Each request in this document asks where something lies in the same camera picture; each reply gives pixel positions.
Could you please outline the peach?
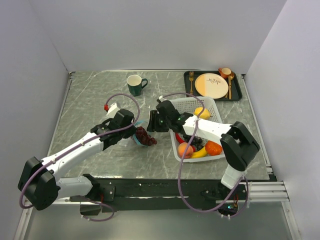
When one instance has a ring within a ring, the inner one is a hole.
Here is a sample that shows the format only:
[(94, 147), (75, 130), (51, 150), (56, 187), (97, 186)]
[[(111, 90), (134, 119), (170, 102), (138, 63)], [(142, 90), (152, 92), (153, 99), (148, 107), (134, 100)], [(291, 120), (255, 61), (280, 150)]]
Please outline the peach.
[(177, 154), (180, 158), (184, 155), (185, 159), (190, 159), (194, 153), (194, 150), (191, 146), (188, 146), (187, 142), (180, 143), (177, 148)]

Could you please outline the red grape bunch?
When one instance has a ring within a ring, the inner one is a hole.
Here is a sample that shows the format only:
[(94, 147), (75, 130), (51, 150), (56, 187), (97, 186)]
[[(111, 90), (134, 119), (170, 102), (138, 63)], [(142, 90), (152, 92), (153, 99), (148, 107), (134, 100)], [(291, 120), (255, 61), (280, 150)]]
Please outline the red grape bunch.
[(156, 145), (158, 142), (154, 137), (151, 137), (147, 131), (142, 127), (138, 126), (134, 135), (137, 141), (143, 146)]

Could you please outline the black grape bunch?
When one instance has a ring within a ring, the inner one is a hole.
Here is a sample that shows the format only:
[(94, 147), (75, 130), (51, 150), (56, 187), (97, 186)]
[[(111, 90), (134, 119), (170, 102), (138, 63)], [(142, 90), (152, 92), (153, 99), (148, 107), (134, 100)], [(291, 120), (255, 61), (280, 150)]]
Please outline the black grape bunch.
[[(188, 143), (191, 139), (190, 135), (183, 135), (183, 140)], [(200, 137), (195, 136), (191, 142), (191, 147), (194, 152), (200, 151), (204, 145), (203, 145), (203, 140)]]

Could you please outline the yellow lemon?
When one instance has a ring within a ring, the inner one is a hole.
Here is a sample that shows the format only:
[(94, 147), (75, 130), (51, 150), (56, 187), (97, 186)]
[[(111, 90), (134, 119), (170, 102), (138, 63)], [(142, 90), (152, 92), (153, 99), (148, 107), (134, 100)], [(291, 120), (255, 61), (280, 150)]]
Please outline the yellow lemon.
[(208, 120), (211, 117), (210, 111), (203, 107), (196, 108), (193, 114), (204, 120)]

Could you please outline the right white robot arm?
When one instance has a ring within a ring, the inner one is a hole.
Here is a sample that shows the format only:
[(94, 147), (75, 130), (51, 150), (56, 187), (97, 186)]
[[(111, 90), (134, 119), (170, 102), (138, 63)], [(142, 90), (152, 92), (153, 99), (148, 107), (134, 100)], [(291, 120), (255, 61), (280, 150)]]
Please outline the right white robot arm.
[(171, 130), (220, 144), (227, 161), (218, 188), (219, 195), (224, 199), (236, 194), (235, 185), (260, 150), (260, 145), (242, 122), (224, 124), (201, 119), (192, 113), (180, 113), (170, 100), (160, 102), (155, 110), (149, 112), (147, 130), (157, 133)]

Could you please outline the clear zip top bag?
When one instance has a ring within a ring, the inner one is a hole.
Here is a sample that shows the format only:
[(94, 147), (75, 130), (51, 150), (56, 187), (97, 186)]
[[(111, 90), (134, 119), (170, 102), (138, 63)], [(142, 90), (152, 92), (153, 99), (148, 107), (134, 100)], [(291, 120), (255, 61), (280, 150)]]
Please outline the clear zip top bag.
[(151, 147), (156, 145), (158, 141), (151, 136), (151, 133), (147, 131), (148, 123), (144, 120), (139, 120), (135, 124), (135, 133), (127, 139), (122, 139), (118, 143), (120, 147), (131, 148), (134, 146)]

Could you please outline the banana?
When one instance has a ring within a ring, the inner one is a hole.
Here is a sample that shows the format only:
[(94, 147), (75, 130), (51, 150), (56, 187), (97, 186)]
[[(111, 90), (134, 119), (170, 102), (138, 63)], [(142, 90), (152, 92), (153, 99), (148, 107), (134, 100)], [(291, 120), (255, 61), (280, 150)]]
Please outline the banana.
[(197, 158), (204, 158), (208, 155), (208, 152), (206, 151), (206, 148), (203, 147), (202, 149), (194, 152), (192, 155), (191, 155), (191, 159), (197, 159)]

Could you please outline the orange tangerine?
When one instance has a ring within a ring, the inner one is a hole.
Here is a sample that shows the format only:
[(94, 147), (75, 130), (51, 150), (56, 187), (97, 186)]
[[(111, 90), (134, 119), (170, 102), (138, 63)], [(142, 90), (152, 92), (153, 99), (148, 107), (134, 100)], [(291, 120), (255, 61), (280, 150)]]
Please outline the orange tangerine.
[(217, 156), (220, 155), (223, 151), (223, 148), (220, 144), (213, 142), (213, 141), (208, 141), (205, 144), (205, 150), (208, 155), (210, 156)]

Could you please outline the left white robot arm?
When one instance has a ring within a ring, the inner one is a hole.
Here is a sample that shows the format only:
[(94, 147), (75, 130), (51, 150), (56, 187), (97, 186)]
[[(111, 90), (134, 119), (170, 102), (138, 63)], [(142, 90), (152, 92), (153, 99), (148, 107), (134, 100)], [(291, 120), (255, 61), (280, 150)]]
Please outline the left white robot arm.
[(135, 132), (134, 114), (119, 109), (111, 118), (94, 126), (80, 140), (41, 160), (28, 159), (22, 170), (18, 189), (21, 198), (27, 198), (30, 206), (41, 211), (55, 200), (81, 196), (95, 200), (101, 193), (100, 183), (90, 174), (65, 178), (64, 175), (85, 159), (100, 153), (120, 140), (130, 138)]

